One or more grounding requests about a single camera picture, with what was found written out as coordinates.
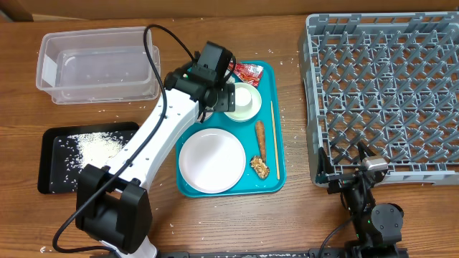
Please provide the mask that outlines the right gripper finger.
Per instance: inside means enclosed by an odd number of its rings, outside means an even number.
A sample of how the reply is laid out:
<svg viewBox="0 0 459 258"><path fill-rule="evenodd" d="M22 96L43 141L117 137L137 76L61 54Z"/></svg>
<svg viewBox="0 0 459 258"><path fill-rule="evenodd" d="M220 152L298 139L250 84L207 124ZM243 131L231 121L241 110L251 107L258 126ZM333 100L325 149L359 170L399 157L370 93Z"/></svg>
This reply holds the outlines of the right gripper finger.
<svg viewBox="0 0 459 258"><path fill-rule="evenodd" d="M333 166L323 147L318 149L318 170L317 175L323 176L333 173Z"/></svg>
<svg viewBox="0 0 459 258"><path fill-rule="evenodd" d="M362 141L359 141L357 143L357 148L359 152L359 160L362 161L365 158L375 156L376 153L374 153L367 145L365 145Z"/></svg>

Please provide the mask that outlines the small white cup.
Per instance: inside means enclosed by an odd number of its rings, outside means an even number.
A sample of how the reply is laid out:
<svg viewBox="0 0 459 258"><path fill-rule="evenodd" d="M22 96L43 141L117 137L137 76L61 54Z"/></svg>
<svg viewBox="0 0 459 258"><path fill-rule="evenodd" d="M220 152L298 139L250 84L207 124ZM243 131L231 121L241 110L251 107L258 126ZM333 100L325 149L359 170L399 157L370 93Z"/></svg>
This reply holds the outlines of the small white cup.
<svg viewBox="0 0 459 258"><path fill-rule="evenodd" d="M238 87L235 89L235 105L237 112L249 110L252 105L252 95L247 88Z"/></svg>

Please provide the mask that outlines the orange carrot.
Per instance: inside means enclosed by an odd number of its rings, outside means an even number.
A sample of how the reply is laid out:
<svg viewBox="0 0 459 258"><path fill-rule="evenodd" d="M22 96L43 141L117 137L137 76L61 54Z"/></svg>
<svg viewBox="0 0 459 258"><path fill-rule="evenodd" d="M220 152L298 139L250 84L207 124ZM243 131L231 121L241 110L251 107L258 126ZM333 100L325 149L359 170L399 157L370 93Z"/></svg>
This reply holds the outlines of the orange carrot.
<svg viewBox="0 0 459 258"><path fill-rule="evenodd" d="M255 132L257 136L258 146L260 149L260 156L261 156L262 161L265 163L267 159L266 143L265 143L265 126L261 120L256 122Z"/></svg>

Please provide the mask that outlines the large white plate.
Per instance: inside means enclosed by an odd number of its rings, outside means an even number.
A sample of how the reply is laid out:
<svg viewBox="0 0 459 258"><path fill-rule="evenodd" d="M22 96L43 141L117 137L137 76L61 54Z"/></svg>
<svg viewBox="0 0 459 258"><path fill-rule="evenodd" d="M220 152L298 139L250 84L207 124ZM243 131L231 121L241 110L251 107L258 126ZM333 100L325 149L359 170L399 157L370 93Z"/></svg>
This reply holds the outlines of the large white plate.
<svg viewBox="0 0 459 258"><path fill-rule="evenodd" d="M247 159L241 142L223 129L207 128L191 135L179 153L182 178L204 194L231 189L242 178Z"/></svg>

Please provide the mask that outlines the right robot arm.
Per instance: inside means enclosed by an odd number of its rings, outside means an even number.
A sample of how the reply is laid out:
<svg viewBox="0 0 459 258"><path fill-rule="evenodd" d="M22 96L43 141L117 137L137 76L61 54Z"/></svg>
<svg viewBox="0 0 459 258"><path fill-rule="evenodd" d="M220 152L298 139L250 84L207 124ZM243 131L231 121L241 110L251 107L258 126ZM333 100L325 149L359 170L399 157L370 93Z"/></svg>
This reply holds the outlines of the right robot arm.
<svg viewBox="0 0 459 258"><path fill-rule="evenodd" d="M393 203L377 204L372 188L384 179L388 163L362 142L357 144L358 168L353 173L333 174L332 165L323 148L318 150L317 183L328 185L329 194L339 194L341 205L350 218L337 226L318 249L311 249L311 257L408 257L402 241L403 209ZM356 239L347 241L342 248L330 248L329 240L346 225L354 226Z"/></svg>

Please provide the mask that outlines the grey dishwasher rack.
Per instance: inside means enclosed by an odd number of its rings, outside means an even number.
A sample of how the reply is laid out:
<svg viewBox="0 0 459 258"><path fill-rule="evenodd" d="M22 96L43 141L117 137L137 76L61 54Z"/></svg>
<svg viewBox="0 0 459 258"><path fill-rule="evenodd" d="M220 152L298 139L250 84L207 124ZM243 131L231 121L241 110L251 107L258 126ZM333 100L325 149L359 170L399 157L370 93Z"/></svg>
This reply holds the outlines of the grey dishwasher rack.
<svg viewBox="0 0 459 258"><path fill-rule="evenodd" d="M310 177L383 156L384 183L458 183L458 13L312 14L298 43Z"/></svg>

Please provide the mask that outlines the white bowl right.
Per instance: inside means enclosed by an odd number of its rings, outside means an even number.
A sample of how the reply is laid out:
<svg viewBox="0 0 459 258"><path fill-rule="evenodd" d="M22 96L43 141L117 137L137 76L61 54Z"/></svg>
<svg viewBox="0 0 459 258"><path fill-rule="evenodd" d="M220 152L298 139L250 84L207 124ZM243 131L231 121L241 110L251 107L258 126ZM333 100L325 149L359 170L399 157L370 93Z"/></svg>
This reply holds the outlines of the white bowl right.
<svg viewBox="0 0 459 258"><path fill-rule="evenodd" d="M233 121L245 122L255 117L257 113L260 111L262 106L262 98L259 91L250 84L247 84L245 82L237 82L235 83L235 89L238 87L244 87L250 91L252 95L252 105L249 110L246 110L244 112L237 112L235 108L234 112L226 112L225 115Z"/></svg>

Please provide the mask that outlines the white bowl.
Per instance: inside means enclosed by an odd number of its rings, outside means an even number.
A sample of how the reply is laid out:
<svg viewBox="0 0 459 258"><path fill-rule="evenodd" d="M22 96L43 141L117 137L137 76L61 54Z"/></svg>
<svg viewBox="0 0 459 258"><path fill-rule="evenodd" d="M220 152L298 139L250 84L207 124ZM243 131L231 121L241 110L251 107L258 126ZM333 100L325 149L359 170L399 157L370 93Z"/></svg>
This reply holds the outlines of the white bowl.
<svg viewBox="0 0 459 258"><path fill-rule="evenodd" d="M211 116L213 115L213 112L210 111L203 111L201 115L197 118L196 122L197 123L204 123L206 120L210 119Z"/></svg>
<svg viewBox="0 0 459 258"><path fill-rule="evenodd" d="M260 111L262 106L262 98L259 91L250 84L247 84L245 82L237 82L235 83L235 89L238 87L244 87L250 91L252 95L252 105L249 110L246 110L244 112L237 112L235 108L234 112L226 112L225 115L233 121L245 122L255 117L257 113Z"/></svg>

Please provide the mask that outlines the red snack wrapper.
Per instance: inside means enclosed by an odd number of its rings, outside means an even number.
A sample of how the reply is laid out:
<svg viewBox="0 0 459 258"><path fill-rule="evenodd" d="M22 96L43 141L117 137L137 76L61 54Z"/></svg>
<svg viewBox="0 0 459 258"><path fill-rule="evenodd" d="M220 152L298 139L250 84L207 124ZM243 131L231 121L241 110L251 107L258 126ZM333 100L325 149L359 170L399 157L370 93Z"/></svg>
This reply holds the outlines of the red snack wrapper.
<svg viewBox="0 0 459 258"><path fill-rule="evenodd" d="M262 79L263 66L248 63L237 63L230 62L229 70L234 70L233 73L242 82L258 87Z"/></svg>

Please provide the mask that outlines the wooden chopstick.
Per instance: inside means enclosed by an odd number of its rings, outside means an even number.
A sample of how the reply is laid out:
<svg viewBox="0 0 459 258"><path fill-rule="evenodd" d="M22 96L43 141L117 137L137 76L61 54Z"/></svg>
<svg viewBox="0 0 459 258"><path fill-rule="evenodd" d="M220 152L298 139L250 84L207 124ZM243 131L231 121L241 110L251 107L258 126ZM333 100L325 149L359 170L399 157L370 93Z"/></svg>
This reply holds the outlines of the wooden chopstick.
<svg viewBox="0 0 459 258"><path fill-rule="evenodd" d="M276 124L275 124L275 114L274 114L274 108L273 108L273 101L270 101L270 111L271 111L272 129L273 129L275 170L276 170L277 180L279 181L280 180L280 166L279 166L279 159L278 159L278 143L277 143L277 135L276 135Z"/></svg>

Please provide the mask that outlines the teal serving tray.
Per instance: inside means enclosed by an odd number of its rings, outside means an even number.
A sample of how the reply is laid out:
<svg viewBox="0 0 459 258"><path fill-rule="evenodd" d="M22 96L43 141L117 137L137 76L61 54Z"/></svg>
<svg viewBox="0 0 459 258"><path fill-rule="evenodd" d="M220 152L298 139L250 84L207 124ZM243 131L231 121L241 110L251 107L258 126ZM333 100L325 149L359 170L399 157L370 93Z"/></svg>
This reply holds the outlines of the teal serving tray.
<svg viewBox="0 0 459 258"><path fill-rule="evenodd" d="M258 91L261 94L262 106L258 114L248 120L247 122L238 123L230 120L223 113L215 113L210 119L204 123L196 123L188 128L176 142L176 154L180 150L184 142L194 133L207 129L219 128L226 130L233 134L242 144L245 149L247 161L259 153L259 147L256 140L255 124L261 120L265 126L265 142L267 148L267 163L270 168L270 174L265 179L260 179L256 172L246 165L246 169L242 178L231 189L222 193L216 193L215 196L234 196L234 195L248 195L248 194L267 194L279 191L286 181L286 169L284 159L284 146L282 137L282 124L281 116L278 107L277 87L275 81L275 73L273 68L267 63L260 60L251 60L250 64L263 66L263 74ZM277 180L275 170L275 154L273 145L273 129L270 111L270 101L273 101L273 108L275 114L276 135L278 143L278 159L280 166L280 180Z"/></svg>

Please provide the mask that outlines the brown food scrap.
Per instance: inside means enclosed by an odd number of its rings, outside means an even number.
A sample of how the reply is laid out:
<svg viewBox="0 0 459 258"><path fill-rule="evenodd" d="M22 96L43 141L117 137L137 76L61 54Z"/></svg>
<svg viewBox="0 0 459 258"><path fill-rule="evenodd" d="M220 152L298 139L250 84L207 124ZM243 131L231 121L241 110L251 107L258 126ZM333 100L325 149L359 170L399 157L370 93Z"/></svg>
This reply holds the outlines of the brown food scrap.
<svg viewBox="0 0 459 258"><path fill-rule="evenodd" d="M250 166L262 180L265 180L270 174L269 167L260 156L253 156L250 160Z"/></svg>

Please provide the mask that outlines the pile of white rice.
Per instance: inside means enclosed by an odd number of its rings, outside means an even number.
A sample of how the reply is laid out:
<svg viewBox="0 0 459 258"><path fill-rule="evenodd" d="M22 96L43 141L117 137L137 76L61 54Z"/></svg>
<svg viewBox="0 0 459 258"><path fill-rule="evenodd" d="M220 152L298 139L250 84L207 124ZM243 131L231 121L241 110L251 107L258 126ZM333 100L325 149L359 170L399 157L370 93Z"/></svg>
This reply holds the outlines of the pile of white rice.
<svg viewBox="0 0 459 258"><path fill-rule="evenodd" d="M81 133L55 138L56 155L52 173L63 183L77 183L77 177L87 164L102 167L127 143L120 131Z"/></svg>

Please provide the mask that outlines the black plastic tray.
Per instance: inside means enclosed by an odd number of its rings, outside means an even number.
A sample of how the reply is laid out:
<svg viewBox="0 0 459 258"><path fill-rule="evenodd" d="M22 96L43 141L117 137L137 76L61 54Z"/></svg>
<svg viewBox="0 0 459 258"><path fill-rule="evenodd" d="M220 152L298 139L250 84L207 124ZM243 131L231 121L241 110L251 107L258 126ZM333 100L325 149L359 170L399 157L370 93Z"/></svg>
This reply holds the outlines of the black plastic tray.
<svg viewBox="0 0 459 258"><path fill-rule="evenodd" d="M38 191L42 194L66 194L74 193L77 190L77 183L75 185L72 183L63 183L60 179L54 181L57 178L52 173L52 165L54 164L56 157L56 155L53 153L53 150L56 146L56 137L81 133L120 131L125 134L128 142L138 129L139 125L135 122L122 122L50 128L49 130L45 131L42 136L42 149L37 182Z"/></svg>

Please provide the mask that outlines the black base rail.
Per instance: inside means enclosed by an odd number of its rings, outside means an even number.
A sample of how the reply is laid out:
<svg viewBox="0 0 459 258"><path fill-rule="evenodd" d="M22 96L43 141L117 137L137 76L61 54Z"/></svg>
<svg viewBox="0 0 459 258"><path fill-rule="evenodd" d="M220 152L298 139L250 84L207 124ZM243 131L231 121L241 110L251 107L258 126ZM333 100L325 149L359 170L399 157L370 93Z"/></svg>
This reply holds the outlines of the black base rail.
<svg viewBox="0 0 459 258"><path fill-rule="evenodd" d="M189 253L189 252L159 252L156 257L160 258L317 258L319 249L309 249L308 251L294 252L212 252L212 253ZM351 257L346 254L343 248L325 248L321 257L325 258L344 258ZM406 249L399 249L399 254L364 254L360 257L406 257Z"/></svg>

